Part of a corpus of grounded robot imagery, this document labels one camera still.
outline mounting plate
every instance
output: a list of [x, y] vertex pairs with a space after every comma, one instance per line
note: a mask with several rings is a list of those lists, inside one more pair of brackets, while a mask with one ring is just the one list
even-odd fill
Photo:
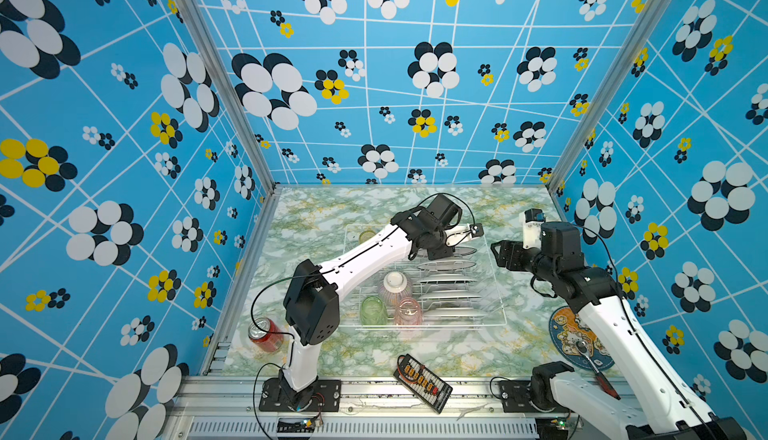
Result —
[[[543, 413], [531, 403], [530, 380], [501, 380], [498, 387], [501, 389], [499, 395], [502, 397], [504, 413]], [[568, 413], [568, 409], [558, 405], [544, 413], [560, 416], [558, 414]]]
[[[341, 398], [341, 380], [315, 380], [311, 386], [315, 393], [319, 393], [326, 400], [321, 405], [322, 412], [338, 412], [339, 399]], [[277, 377], [264, 381], [261, 389], [260, 412], [294, 412], [287, 401], [285, 393], [280, 389], [280, 380]], [[310, 404], [302, 412], [317, 412], [318, 399], [313, 397]]]

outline red handled tool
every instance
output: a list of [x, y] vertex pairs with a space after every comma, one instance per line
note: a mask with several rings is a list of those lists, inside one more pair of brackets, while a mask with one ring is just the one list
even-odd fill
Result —
[[603, 392], [606, 392], [607, 394], [609, 394], [613, 398], [616, 398], [617, 400], [621, 400], [621, 397], [616, 392], [616, 388], [614, 388], [610, 384], [608, 379], [605, 377], [605, 374], [603, 374], [600, 370], [598, 370], [594, 362], [592, 362], [592, 358], [589, 357], [589, 353], [587, 350], [587, 344], [585, 344], [583, 340], [579, 340], [578, 342], [576, 342], [576, 349], [579, 350], [579, 353], [581, 353], [581, 355], [587, 359], [590, 366], [592, 366], [592, 369], [594, 370], [594, 376], [597, 377], [598, 383], [600, 384], [600, 388], [603, 389]]

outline green glass cup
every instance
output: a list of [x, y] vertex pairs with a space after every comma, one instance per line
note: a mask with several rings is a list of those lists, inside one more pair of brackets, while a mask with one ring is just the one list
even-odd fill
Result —
[[386, 325], [386, 307], [378, 296], [368, 296], [360, 304], [362, 325]]

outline ventilation grille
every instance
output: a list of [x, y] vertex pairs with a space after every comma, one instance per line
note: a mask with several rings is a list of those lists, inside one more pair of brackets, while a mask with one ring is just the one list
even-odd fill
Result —
[[[313, 438], [538, 438], [533, 418], [324, 418]], [[276, 421], [261, 424], [276, 438]], [[280, 434], [281, 438], [306, 434]], [[189, 438], [266, 438], [254, 418], [196, 417]]]

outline red soda can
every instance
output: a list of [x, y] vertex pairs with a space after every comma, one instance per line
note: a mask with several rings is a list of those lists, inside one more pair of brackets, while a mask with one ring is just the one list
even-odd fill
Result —
[[251, 324], [248, 329], [248, 338], [259, 346], [264, 352], [274, 352], [283, 345], [283, 335], [277, 329], [275, 323], [265, 316], [256, 319], [256, 324]]

